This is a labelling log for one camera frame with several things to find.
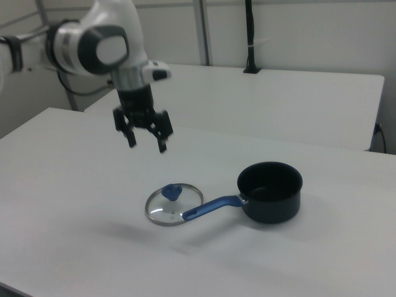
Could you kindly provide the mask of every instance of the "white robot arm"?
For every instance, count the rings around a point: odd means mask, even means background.
[[[133,147],[134,127],[149,130],[161,152],[173,133],[168,113],[156,113],[150,83],[171,76],[162,62],[149,61],[139,17],[131,0],[95,0],[81,20],[65,20],[37,32],[0,37],[2,76],[37,67],[75,75],[111,75],[121,106],[116,129]]]

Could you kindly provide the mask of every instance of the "blue handle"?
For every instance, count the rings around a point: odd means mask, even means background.
[[[223,206],[243,206],[243,200],[239,196],[224,196],[212,200],[208,203],[202,204],[194,209],[190,209],[183,213],[182,217],[185,221],[191,221],[195,218],[199,218],[201,215],[206,215],[209,212],[213,212]]]

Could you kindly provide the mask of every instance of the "black cable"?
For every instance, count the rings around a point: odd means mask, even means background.
[[[62,85],[68,92],[72,93],[73,95],[77,95],[77,96],[92,96],[92,95],[95,95],[95,94],[97,94],[97,93],[99,93],[99,92],[101,92],[101,91],[104,91],[104,90],[106,90],[107,88],[109,88],[108,85],[105,85],[105,86],[100,87],[100,88],[98,88],[98,89],[96,89],[96,90],[93,90],[93,91],[91,91],[91,92],[80,93],[80,92],[73,91],[71,88],[69,88],[68,86],[66,86],[66,84],[65,84],[65,83],[63,82],[63,80],[62,80],[61,73],[60,73],[59,71],[58,71],[58,79],[59,79],[61,85]]]
[[[383,141],[383,143],[384,143],[384,153],[386,153],[386,142],[385,142],[385,136],[384,136],[384,133],[383,133],[383,131],[382,131],[382,129],[381,129],[381,127],[379,128],[379,130],[378,130],[379,132],[381,132],[381,135],[382,135],[382,141]]]

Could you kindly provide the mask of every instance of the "glass lid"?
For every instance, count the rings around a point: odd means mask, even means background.
[[[150,195],[145,211],[154,224],[176,226],[186,222],[181,216],[184,212],[202,203],[204,197],[196,187],[190,184],[169,184]]]

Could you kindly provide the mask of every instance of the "white wall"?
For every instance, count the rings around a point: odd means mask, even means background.
[[[213,65],[244,67],[244,6],[213,2],[208,0]],[[269,38],[256,47],[258,66],[383,75],[378,120],[388,151],[396,153],[396,2],[261,4],[253,13],[256,39]],[[374,140],[381,152],[379,135]]]
[[[42,26],[34,1],[0,0],[0,35],[26,33]],[[56,76],[45,70],[12,74],[0,93],[0,138],[48,107],[70,109]]]

